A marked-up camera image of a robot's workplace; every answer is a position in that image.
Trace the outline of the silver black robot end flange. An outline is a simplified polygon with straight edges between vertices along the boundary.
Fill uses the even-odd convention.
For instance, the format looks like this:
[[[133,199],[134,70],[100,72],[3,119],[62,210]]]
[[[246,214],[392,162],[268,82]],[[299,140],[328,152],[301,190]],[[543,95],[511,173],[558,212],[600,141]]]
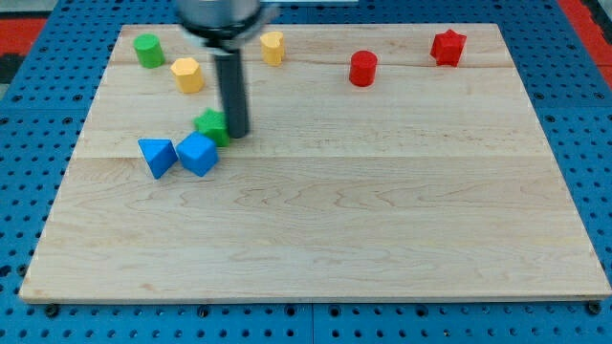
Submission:
[[[185,32],[204,47],[239,50],[279,15],[279,6],[260,0],[176,0]]]

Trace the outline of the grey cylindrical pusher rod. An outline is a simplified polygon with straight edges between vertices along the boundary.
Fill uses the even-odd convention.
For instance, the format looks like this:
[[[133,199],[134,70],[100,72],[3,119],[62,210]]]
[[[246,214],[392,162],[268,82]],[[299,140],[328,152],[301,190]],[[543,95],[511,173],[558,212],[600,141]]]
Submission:
[[[229,136],[244,138],[250,132],[248,94],[240,50],[214,57],[218,88]]]

